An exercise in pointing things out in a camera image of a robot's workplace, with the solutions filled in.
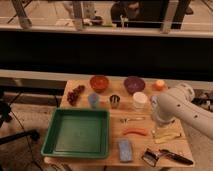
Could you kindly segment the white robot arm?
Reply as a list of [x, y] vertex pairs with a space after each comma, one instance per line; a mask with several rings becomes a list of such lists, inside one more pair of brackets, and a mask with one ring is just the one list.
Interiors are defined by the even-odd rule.
[[152, 96], [150, 103], [153, 120], [163, 127], [176, 117], [213, 140], [213, 113], [193, 104], [194, 98], [194, 89], [186, 83]]

